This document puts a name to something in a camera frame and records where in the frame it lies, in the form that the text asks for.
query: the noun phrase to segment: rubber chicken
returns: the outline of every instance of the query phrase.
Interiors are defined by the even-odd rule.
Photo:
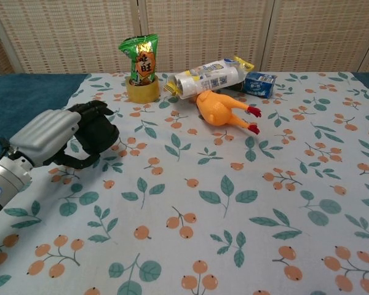
[[[252,113],[256,117],[261,117],[261,110],[258,108],[248,106],[228,95],[217,94],[211,90],[204,91],[198,95],[196,103],[202,117],[211,125],[238,125],[256,134],[260,132],[257,123],[248,124],[234,115],[231,111],[232,108],[244,109],[247,113]]]

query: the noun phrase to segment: table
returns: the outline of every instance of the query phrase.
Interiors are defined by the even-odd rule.
[[[270,100],[223,90],[261,108],[234,111],[258,136],[88,75],[67,106],[107,102],[120,139],[82,171],[33,170],[0,212],[0,294],[369,294],[369,89],[276,74]]]

